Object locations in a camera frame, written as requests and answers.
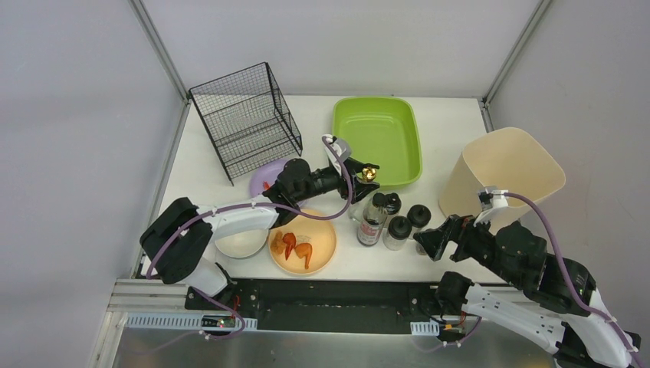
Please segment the gold-top glass oil bottle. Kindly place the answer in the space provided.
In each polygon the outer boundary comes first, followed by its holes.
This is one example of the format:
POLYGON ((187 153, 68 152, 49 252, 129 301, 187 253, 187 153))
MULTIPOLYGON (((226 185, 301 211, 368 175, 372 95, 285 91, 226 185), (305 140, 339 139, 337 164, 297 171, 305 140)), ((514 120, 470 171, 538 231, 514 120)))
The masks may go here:
MULTIPOLYGON (((376 172, 375 170, 370 170, 370 169, 364 169, 361 174, 358 174, 355 176, 355 179, 361 179, 364 182, 370 182, 374 181, 376 179, 376 172)), ((370 198, 374 195, 374 192, 372 192, 370 195, 368 195, 362 202, 352 204, 349 209, 348 209, 348 217, 355 221, 355 222, 361 222, 363 218, 363 210, 369 201, 370 198)))

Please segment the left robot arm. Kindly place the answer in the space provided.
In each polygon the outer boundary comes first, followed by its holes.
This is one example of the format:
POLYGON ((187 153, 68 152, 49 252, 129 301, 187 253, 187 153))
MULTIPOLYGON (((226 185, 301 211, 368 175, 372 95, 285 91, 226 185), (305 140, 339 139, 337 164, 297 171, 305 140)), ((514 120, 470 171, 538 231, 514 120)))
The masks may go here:
POLYGON ((146 276, 156 274, 164 284, 187 284, 213 297, 231 283, 227 273, 203 254, 210 242, 252 230, 270 230, 288 224, 304 212, 300 203, 338 191, 353 204, 379 188, 362 173, 377 170, 372 163, 353 158, 343 165, 311 170, 307 161, 291 159, 273 185, 260 195, 231 205, 200 212, 188 198, 178 198, 148 227, 140 245, 150 260, 146 276))

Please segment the black-lid spice jar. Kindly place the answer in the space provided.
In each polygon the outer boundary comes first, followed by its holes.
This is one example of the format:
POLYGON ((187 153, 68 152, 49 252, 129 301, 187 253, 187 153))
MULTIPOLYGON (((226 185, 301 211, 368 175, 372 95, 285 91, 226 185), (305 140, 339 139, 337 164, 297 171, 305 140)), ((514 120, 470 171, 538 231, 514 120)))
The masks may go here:
POLYGON ((391 192, 385 195, 386 198, 386 213, 388 216, 398 215, 402 208, 402 200, 396 192, 391 192))

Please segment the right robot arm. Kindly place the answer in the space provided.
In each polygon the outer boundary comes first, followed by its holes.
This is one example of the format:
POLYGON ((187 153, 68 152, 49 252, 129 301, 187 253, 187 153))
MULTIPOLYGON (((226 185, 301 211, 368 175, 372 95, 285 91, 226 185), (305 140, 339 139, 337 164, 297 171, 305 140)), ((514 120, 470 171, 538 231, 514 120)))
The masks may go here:
POLYGON ((519 222, 490 232, 474 217, 449 216, 436 229, 415 234, 430 259, 442 258, 446 245, 457 245, 452 261, 471 258, 496 274, 550 315, 534 313, 498 297, 493 291, 454 271, 446 271, 435 291, 446 310, 464 311, 527 338, 561 367, 631 367, 640 347, 636 333, 620 337, 613 324, 581 308, 563 280, 560 263, 547 252, 545 239, 519 222))

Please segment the dark sauce bottle red label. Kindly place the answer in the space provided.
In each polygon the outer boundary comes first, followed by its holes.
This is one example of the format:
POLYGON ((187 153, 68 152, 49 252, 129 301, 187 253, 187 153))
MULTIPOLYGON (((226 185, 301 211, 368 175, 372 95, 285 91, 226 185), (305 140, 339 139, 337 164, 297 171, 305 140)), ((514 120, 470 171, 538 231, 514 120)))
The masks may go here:
POLYGON ((388 217, 387 202, 386 195, 377 192, 365 204, 357 231, 357 240, 361 245, 370 247, 379 241, 388 217))

